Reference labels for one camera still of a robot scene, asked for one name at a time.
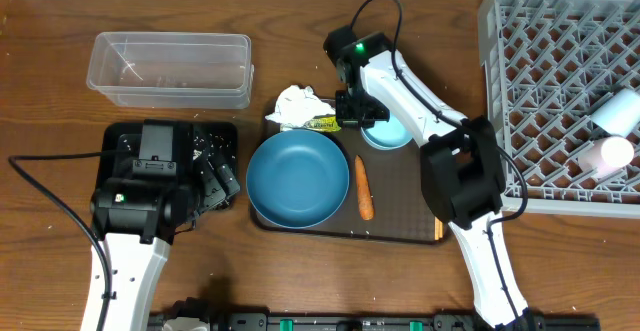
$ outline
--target plastic container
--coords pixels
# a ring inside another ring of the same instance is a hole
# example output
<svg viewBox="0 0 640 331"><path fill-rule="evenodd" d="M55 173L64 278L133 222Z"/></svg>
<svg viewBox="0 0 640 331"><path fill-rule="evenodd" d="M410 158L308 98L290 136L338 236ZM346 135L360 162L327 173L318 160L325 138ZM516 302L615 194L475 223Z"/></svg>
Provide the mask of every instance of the plastic container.
<svg viewBox="0 0 640 331"><path fill-rule="evenodd" d="M87 86L118 106L241 109L252 79L245 35L103 32Z"/></svg>
<svg viewBox="0 0 640 331"><path fill-rule="evenodd" d="M640 92L638 0L484 0L478 11L488 117L527 181L529 212L640 218L640 125L632 162L605 178L577 159L607 134L592 114ZM522 188L505 167L504 210Z"/></svg>

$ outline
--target wooden table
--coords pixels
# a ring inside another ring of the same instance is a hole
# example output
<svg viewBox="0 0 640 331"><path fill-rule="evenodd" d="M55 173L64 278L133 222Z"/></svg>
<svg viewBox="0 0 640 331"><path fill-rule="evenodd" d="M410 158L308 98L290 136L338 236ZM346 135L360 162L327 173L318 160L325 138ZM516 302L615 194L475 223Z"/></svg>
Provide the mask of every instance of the wooden table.
<svg viewBox="0 0 640 331"><path fill-rule="evenodd" d="M0 37L1 159L99 150L107 125L170 117L226 120L239 131L239 178L263 108L291 84L331 96L340 87L322 50L328 31L363 0L12 0ZM485 109L476 12L482 0L402 0L400 49L415 73L469 116ZM392 34L379 2L357 31ZM118 108L85 78L102 31L243 33L256 66L251 105L233 110ZM31 163L29 172L90 222L97 160ZM89 286L89 243L78 228L0 163L0 329L77 330ZM186 297L290 313L429 314L473 308L456 242L416 247L268 233L250 221L246 194L178 237L153 310ZM529 305L549 315L590 314L605 330L640 324L640 221L525 215L506 242Z"/></svg>

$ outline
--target carrot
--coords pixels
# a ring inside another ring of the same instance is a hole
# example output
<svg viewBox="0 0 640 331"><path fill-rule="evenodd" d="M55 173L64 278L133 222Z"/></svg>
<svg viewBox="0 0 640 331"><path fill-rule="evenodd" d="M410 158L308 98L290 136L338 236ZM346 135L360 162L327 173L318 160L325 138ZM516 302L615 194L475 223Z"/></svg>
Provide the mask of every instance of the carrot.
<svg viewBox="0 0 640 331"><path fill-rule="evenodd" d="M360 156L356 156L356 186L358 187L358 209L363 220L373 218L373 200L369 191L369 181L367 172L364 170L364 163Z"/></svg>

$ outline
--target small bowl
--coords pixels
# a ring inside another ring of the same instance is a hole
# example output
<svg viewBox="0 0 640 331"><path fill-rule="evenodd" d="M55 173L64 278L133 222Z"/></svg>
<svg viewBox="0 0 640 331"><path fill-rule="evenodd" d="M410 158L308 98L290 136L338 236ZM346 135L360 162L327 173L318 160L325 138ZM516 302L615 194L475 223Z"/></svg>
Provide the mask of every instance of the small bowl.
<svg viewBox="0 0 640 331"><path fill-rule="evenodd" d="M371 128L361 128L360 133L369 146L382 151L400 148L413 139L400 120L393 115L389 115L389 121L376 121Z"/></svg>

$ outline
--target white cloth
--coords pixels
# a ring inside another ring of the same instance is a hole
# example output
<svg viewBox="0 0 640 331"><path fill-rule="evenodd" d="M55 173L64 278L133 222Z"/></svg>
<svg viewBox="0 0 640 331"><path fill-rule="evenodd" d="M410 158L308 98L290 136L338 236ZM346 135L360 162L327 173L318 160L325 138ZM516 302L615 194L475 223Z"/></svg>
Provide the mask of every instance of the white cloth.
<svg viewBox="0 0 640 331"><path fill-rule="evenodd" d="M302 127L316 116L335 115L336 110L313 94L310 86L301 89L293 85L282 91L275 112L265 118L287 127Z"/></svg>

